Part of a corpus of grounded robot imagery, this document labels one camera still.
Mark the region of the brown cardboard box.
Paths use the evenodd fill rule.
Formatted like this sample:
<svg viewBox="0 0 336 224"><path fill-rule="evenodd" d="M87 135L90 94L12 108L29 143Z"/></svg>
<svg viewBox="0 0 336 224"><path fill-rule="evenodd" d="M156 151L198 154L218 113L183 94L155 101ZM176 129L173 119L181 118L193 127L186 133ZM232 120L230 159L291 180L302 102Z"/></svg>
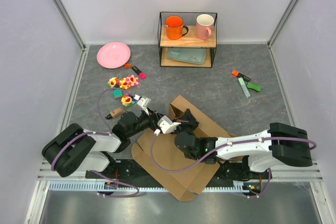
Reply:
<svg viewBox="0 0 336 224"><path fill-rule="evenodd" d="M181 95L170 102L170 119L182 116L186 109L190 109L199 121L198 128L194 131L197 137L233 137L201 110L191 104ZM177 200L190 201L201 194L206 185L219 169L219 164L199 163L195 167L179 173L168 173L159 169L157 162L165 169L177 170L186 168L195 162L185 158L184 154L175 146L172 134L160 134L154 140L153 157L150 156L150 146L154 132L148 129L138 138L131 147L133 159L147 171L157 182L166 188Z"/></svg>

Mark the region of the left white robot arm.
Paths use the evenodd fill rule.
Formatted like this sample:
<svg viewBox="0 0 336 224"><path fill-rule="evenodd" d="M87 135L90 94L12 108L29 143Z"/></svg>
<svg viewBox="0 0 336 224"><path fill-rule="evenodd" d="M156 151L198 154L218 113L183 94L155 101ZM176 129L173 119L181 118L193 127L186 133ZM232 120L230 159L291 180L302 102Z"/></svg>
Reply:
<svg viewBox="0 0 336 224"><path fill-rule="evenodd" d="M97 132L83 129L72 123L52 139L41 154L61 177L68 177L75 171L97 170L103 178L111 178L115 165L108 153L120 153L131 143L130 138L146 129L156 130L164 115L149 110L140 116L133 112L121 115L111 132Z"/></svg>

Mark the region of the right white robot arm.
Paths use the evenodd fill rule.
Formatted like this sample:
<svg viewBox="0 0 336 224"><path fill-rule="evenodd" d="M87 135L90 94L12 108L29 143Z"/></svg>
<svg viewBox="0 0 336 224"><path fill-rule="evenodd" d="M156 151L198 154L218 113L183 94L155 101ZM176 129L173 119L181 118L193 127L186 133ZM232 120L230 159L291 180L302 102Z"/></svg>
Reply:
<svg viewBox="0 0 336 224"><path fill-rule="evenodd" d="M238 137L197 137L194 130L199 123L190 110L175 122L178 126L174 143L186 158L214 164L245 157L247 162L241 164L240 172L248 179L279 164L312 166L311 151L317 147L308 139L307 131L278 122L261 132Z"/></svg>

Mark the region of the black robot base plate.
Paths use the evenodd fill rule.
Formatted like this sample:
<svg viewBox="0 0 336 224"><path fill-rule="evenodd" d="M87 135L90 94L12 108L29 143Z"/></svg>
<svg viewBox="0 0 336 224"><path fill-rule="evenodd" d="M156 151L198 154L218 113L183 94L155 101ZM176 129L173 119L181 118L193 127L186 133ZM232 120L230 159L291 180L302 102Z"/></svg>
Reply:
<svg viewBox="0 0 336 224"><path fill-rule="evenodd" d="M215 176L224 180L247 182L251 179L268 179L269 176L267 170L262 173L250 171L246 158L237 163L225 161L224 163L217 162L217 164L219 164L219 169L215 173ZM112 164L109 164L101 173L106 177L125 181L150 177L150 174L132 159L112 161Z"/></svg>

